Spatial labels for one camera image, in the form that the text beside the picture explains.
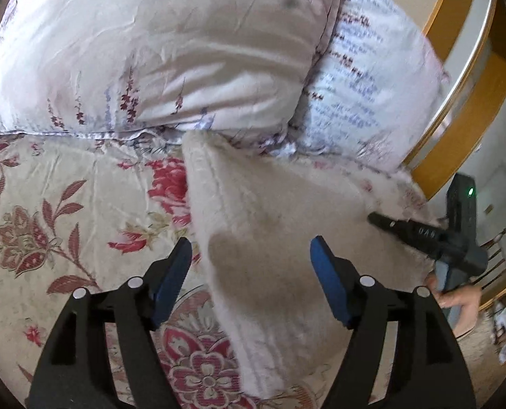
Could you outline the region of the person's right hand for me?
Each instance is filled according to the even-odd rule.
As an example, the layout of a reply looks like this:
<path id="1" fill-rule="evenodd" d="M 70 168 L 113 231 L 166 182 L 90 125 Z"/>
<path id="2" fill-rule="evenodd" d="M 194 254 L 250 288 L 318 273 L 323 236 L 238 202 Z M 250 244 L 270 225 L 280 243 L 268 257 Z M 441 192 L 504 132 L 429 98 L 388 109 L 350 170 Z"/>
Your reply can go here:
<path id="1" fill-rule="evenodd" d="M 474 284 L 463 285 L 453 291 L 441 293 L 436 275 L 431 272 L 425 278 L 425 286 L 433 293 L 441 308 L 459 307 L 460 316 L 453 326 L 456 338 L 466 335 L 476 326 L 481 302 L 481 288 Z"/>

